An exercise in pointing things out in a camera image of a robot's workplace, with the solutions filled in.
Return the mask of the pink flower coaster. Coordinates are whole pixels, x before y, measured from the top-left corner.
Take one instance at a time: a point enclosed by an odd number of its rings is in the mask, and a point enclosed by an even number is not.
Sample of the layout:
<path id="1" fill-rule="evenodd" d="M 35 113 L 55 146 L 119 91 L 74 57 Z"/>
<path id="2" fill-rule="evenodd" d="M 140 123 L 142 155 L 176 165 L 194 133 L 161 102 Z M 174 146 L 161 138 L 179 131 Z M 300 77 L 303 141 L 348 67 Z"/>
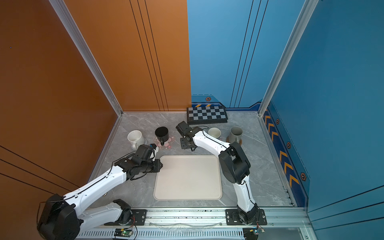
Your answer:
<path id="1" fill-rule="evenodd" d="M 157 145 L 158 148 L 160 149 L 165 149 L 165 150 L 169 150 L 172 148 L 172 143 L 175 141 L 175 137 L 174 136 L 171 136 L 169 137 L 169 139 L 164 143 L 164 145 L 161 145 L 161 142 L 159 141 L 159 139 L 157 137 L 154 138 L 154 142 L 155 144 Z"/>

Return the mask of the black mug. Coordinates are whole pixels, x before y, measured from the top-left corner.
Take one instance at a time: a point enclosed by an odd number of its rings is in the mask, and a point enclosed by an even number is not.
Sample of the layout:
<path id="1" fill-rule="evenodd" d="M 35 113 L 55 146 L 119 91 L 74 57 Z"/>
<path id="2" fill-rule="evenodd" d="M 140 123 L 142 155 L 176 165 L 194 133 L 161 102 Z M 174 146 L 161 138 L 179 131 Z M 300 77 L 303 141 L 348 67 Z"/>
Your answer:
<path id="1" fill-rule="evenodd" d="M 161 146 L 164 146 L 165 143 L 169 140 L 169 130 L 167 127 L 159 127 L 155 130 L 155 135 L 159 140 Z"/>

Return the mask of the lavender mug white inside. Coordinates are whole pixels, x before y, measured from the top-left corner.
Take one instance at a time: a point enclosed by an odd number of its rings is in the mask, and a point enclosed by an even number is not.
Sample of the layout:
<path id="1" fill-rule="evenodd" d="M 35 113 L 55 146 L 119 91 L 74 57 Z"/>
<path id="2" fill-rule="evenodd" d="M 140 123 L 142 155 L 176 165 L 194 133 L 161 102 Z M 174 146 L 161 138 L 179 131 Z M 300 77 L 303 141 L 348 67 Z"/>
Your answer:
<path id="1" fill-rule="evenodd" d="M 222 132 L 220 129 L 218 128 L 210 128 L 208 130 L 208 134 L 210 136 L 212 136 L 213 138 L 216 138 L 216 139 L 220 139 L 221 135 L 222 135 Z"/>

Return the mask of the brown wooden coaster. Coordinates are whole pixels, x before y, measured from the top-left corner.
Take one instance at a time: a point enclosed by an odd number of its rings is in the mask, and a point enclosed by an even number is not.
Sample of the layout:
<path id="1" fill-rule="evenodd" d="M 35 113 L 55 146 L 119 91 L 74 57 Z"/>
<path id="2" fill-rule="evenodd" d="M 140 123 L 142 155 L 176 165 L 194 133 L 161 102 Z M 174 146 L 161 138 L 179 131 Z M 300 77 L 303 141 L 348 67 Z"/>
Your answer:
<path id="1" fill-rule="evenodd" d="M 238 143 L 238 144 L 241 146 L 242 143 L 243 143 L 243 140 L 242 140 L 242 139 L 234 139 L 234 140 L 232 141 L 232 140 L 229 139 L 229 137 L 227 137 L 227 138 L 226 138 L 226 142 L 227 142 L 227 143 L 230 143 L 230 144 L 232 144 L 232 143 Z"/>

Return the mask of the grey green mug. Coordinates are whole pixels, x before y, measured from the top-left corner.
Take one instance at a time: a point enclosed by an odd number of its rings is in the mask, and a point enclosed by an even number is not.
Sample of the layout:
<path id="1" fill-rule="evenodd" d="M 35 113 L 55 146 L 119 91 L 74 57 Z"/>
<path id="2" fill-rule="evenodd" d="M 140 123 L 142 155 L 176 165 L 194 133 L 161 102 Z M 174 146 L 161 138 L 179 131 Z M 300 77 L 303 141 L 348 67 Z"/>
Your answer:
<path id="1" fill-rule="evenodd" d="M 229 139 L 234 140 L 234 139 L 242 139 L 243 135 L 243 130 L 240 127 L 232 127 L 229 133 Z"/>

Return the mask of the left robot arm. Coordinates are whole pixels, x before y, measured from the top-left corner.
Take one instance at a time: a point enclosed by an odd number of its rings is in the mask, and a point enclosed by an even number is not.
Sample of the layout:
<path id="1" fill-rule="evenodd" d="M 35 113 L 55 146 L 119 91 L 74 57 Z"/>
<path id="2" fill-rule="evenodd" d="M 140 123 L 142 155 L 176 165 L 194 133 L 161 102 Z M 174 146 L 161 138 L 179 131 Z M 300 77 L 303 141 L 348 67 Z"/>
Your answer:
<path id="1" fill-rule="evenodd" d="M 52 195 L 45 201 L 37 222 L 39 234 L 45 240 L 74 240 L 79 234 L 104 224 L 133 224 L 131 206 L 121 199 L 102 207 L 88 208 L 116 186 L 137 180 L 138 174 L 158 173 L 162 167 L 159 159 L 142 161 L 139 165 L 130 158 L 119 159 L 108 171 L 79 189 L 64 196 Z"/>

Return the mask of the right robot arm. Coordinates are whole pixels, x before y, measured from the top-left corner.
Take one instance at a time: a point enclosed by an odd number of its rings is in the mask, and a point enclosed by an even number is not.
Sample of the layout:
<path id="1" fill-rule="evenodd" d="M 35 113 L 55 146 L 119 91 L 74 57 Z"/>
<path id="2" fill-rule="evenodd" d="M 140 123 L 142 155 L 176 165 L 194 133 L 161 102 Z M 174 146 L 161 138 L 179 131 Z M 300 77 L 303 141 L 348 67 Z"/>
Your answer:
<path id="1" fill-rule="evenodd" d="M 223 175 L 234 186 L 241 222 L 245 225 L 257 222 L 260 209 L 250 187 L 251 164 L 240 144 L 218 140 L 199 127 L 177 130 L 182 136 L 182 149 L 194 151 L 196 148 L 203 148 L 218 157 Z"/>

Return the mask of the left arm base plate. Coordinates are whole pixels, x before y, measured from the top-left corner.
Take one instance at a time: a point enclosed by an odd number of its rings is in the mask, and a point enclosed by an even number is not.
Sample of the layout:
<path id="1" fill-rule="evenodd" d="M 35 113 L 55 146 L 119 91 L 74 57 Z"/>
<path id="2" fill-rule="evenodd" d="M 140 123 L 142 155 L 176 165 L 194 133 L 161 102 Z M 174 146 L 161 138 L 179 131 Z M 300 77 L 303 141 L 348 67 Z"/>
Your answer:
<path id="1" fill-rule="evenodd" d="M 105 223 L 105 226 L 143 226 L 145 224 L 147 216 L 147 210 L 136 209 L 136 210 L 124 210 L 120 217 L 115 222 Z"/>

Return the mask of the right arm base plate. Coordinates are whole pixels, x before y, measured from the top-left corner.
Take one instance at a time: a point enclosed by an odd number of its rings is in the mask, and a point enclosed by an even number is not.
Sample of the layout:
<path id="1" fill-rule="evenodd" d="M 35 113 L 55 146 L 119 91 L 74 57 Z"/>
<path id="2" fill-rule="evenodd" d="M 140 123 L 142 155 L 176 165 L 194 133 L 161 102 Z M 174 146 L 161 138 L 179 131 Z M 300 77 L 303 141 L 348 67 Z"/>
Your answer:
<path id="1" fill-rule="evenodd" d="M 244 211 L 239 209 L 226 209 L 225 214 L 228 226 L 266 226 L 268 224 L 267 217 L 263 209 L 256 209 L 248 213 L 245 213 Z"/>

